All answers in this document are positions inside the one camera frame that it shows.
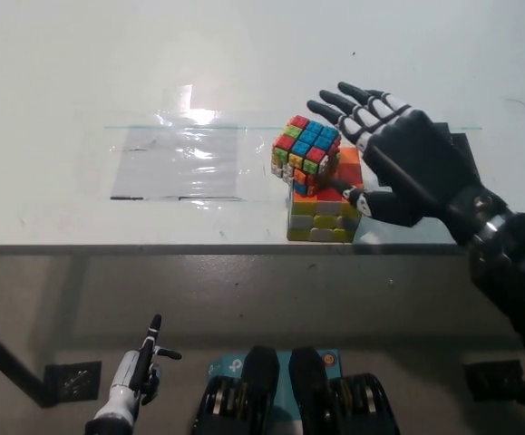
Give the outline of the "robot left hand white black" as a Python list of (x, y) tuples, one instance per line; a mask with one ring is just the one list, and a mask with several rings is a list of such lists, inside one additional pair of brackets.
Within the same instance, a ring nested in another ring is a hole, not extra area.
[(153, 358), (182, 359), (180, 353), (157, 344), (161, 320), (161, 315), (155, 314), (140, 348), (124, 354), (113, 376), (108, 401), (85, 424), (85, 434), (133, 433), (140, 407), (158, 394), (161, 370)]

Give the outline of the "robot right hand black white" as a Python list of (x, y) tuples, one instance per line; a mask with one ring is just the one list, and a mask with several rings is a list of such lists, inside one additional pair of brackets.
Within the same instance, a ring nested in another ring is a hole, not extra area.
[(322, 90), (306, 106), (355, 145), (389, 187), (376, 192), (330, 179), (330, 187), (362, 214), (403, 227), (437, 218), (460, 246), (498, 231), (512, 217), (428, 115), (390, 92), (340, 82), (337, 92)]

